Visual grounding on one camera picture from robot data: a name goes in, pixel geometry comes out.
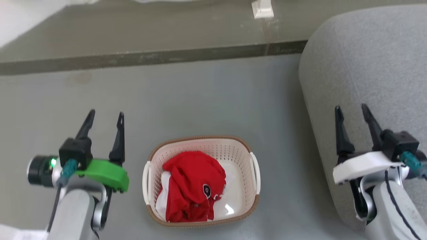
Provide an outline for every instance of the concrete floor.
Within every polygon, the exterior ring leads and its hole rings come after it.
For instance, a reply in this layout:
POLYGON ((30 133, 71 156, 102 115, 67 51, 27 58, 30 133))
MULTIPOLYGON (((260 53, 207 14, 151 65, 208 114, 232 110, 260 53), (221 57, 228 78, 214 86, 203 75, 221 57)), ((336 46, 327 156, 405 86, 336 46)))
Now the concrete floor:
POLYGON ((125 113, 126 194, 112 198, 102 240, 359 240, 339 220, 298 80, 300 55, 0 77, 0 223, 46 226, 55 191, 30 186, 36 154, 55 154, 91 108, 92 153, 107 158, 125 113), (258 158, 260 203, 247 219, 165 228, 144 206, 142 170, 153 148, 178 137, 228 134, 258 158))
POLYGON ((275 17, 254 19, 251 0, 101 0, 65 8, 0 49, 0 75, 301 53, 332 16, 410 3, 427 0, 272 0, 275 17))

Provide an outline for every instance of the logo patch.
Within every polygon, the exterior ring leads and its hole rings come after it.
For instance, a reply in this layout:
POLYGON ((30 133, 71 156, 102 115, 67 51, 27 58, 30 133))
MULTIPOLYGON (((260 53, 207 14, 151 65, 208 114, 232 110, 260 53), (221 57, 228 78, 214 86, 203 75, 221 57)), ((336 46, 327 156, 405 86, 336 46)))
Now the logo patch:
POLYGON ((207 184, 203 184, 203 193, 206 195, 206 198, 209 199, 211 197, 211 188, 207 184))

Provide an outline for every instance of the brown basket rim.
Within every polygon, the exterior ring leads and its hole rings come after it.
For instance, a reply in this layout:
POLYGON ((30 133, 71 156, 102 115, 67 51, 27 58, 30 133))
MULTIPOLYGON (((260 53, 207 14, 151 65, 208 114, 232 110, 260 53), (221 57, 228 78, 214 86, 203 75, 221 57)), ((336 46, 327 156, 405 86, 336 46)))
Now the brown basket rim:
MULTIPOLYGON (((235 136, 230 136, 230 135, 203 135, 203 136, 193 136, 193 137, 178 138, 178 139, 174 139, 174 140, 165 141, 165 142, 159 144, 156 148, 154 148, 154 150, 151 152, 150 157, 149 157, 148 160, 151 161, 153 159, 154 154, 161 147, 163 147, 165 145, 168 145, 168 144, 171 144, 171 143, 182 142, 182 141, 188 141, 188 140, 212 139, 212 138, 214 138, 214 139, 232 139, 232 140, 237 140, 237 141, 239 141, 241 144, 243 144, 245 146, 245 148, 248 150, 249 153, 252 152, 251 147, 243 139, 241 139, 241 138, 238 138, 238 137, 235 137, 235 136)), ((209 227, 209 226, 215 226, 215 225, 221 225, 221 224, 236 222, 236 221, 245 219, 249 215, 251 215, 253 211, 255 211, 255 208, 257 207, 259 201, 260 201, 260 195, 256 194, 255 195, 254 204, 252 204, 252 207, 245 214, 240 215, 240 216, 236 216, 236 217, 232 217, 232 218, 223 219, 223 220, 211 221, 211 222, 165 222, 165 221, 160 220, 154 214, 153 210, 151 209, 151 205, 146 205, 146 206, 147 206, 148 214, 158 224, 160 224, 160 225, 163 225, 163 226, 166 226, 166 227, 174 227, 174 228, 201 228, 201 227, 209 227)))
POLYGON ((197 140, 197 139, 232 139, 237 140, 241 144, 245 146, 245 148, 248 150, 248 152, 252 152, 251 147, 241 138, 230 136, 230 135, 202 135, 202 136, 193 136, 193 137, 186 137, 186 138, 178 138, 174 140, 169 140, 162 142, 161 144, 157 145, 156 148, 151 152, 150 157, 148 158, 149 161, 153 159, 154 154, 163 146, 171 144, 171 143, 177 143, 177 142, 183 142, 183 141, 189 141, 189 140, 197 140))

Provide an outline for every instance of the white plastic basket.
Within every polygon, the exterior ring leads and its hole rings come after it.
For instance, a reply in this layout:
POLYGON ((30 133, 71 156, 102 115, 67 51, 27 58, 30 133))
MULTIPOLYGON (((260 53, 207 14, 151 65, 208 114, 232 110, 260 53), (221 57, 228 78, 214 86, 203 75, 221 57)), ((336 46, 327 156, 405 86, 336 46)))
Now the white plastic basket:
POLYGON ((151 217, 169 227, 204 227, 238 221, 249 216, 259 202, 260 168, 250 147, 231 136, 200 136, 161 144, 145 164, 142 178, 145 204, 151 217), (213 206, 215 218, 208 222, 166 222, 157 213, 155 203, 161 189, 163 164, 185 151, 202 151, 215 158, 232 179, 224 195, 213 206))

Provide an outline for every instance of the gray sofa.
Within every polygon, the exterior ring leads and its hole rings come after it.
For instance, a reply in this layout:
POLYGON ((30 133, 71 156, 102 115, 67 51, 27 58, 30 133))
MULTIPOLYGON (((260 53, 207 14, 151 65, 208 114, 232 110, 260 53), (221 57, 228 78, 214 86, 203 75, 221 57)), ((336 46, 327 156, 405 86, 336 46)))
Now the gray sofa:
MULTIPOLYGON (((338 15, 310 38, 299 77, 330 193, 341 219, 354 231, 350 186, 337 186, 334 107, 341 105, 356 150, 372 148, 361 103, 383 129, 407 130, 427 152, 427 4, 388 6, 338 15)), ((405 188, 427 220, 427 183, 407 180, 405 188)))

